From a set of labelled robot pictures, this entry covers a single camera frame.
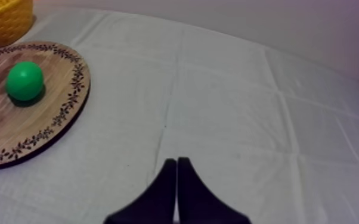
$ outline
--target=wood grain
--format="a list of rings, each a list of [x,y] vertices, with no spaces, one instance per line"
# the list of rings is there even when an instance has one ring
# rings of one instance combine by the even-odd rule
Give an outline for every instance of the wood grain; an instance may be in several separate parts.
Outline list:
[[[44,73],[43,98],[16,106],[5,91],[10,69],[33,61]],[[0,165],[21,159],[58,135],[78,113],[90,87],[85,60],[73,49],[52,42],[26,42],[0,50]]]

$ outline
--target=white tablecloth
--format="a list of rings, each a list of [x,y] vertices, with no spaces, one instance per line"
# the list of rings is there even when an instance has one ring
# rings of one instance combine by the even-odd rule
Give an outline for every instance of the white tablecloth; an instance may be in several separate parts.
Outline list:
[[[359,83],[159,18],[35,14],[20,41],[76,49],[92,89],[55,145],[0,170],[0,224],[102,223],[178,156],[254,224],[359,223]]]

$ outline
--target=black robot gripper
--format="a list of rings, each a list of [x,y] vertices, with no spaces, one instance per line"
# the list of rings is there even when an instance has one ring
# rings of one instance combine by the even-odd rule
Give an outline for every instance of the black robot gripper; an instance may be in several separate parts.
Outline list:
[[[153,183],[104,224],[173,224],[176,196],[180,224],[251,224],[210,192],[189,158],[167,159]]]

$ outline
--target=floral border pattern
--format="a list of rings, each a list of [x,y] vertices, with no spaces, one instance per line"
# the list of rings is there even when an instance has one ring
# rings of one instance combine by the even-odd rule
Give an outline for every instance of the floral border pattern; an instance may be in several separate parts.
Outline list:
[[[34,146],[42,139],[49,139],[50,134],[54,133],[54,128],[56,126],[61,126],[65,120],[67,120],[67,115],[70,113],[70,110],[74,109],[74,105],[78,104],[78,93],[80,93],[85,85],[83,83],[85,66],[80,63],[81,58],[78,55],[72,54],[70,51],[59,48],[56,44],[21,44],[17,46],[6,47],[0,50],[0,55],[9,54],[15,51],[22,51],[23,49],[31,49],[35,51],[52,51],[54,55],[58,55],[65,60],[69,60],[74,64],[73,77],[71,78],[71,87],[72,91],[67,95],[67,100],[60,107],[60,112],[58,115],[52,118],[52,122],[44,130],[40,130],[36,135],[32,135],[30,138],[26,138],[23,142],[18,142],[18,144],[13,147],[10,151],[7,151],[5,148],[0,150],[0,162],[3,160],[19,159],[21,154],[25,150],[32,150]]]

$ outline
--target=wooden tray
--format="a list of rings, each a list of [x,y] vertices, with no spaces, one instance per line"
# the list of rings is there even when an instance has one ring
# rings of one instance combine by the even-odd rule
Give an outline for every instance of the wooden tray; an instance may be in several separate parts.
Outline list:
[[[44,73],[45,91],[39,102],[19,105],[5,91],[9,70],[33,61]],[[0,50],[0,167],[38,154],[79,114],[89,93],[85,60],[68,46],[26,42]]]

